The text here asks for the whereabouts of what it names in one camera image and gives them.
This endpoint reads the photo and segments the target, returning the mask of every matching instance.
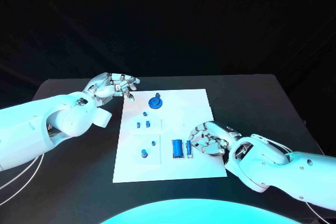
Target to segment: cable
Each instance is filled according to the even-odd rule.
[[[306,202],[309,208],[311,209],[313,213],[317,215],[317,217],[322,219],[322,221],[326,223],[326,224],[330,224],[323,218],[322,216],[316,213],[316,211],[313,210],[313,208],[310,207],[310,204]]]
[[[26,172],[26,170],[30,168],[30,166],[33,165],[33,163],[37,160],[37,157],[33,159],[33,162],[30,163],[30,165],[26,167],[26,169],[23,170],[23,172],[0,187],[0,190],[20,177],[20,175]]]
[[[40,163],[39,163],[39,165],[37,165],[36,171],[35,171],[35,173],[33,173],[33,175],[32,175],[29,181],[26,182],[26,184],[23,185],[23,187],[20,188],[20,190],[14,193],[14,195],[0,204],[0,206],[16,196],[16,194],[22,191],[22,189],[23,189],[23,188],[26,187],[26,185],[29,184],[29,182],[30,182],[30,180],[32,180],[32,178],[33,178],[33,176],[35,176],[35,174],[36,174],[36,172],[37,172],[37,170],[39,170]]]

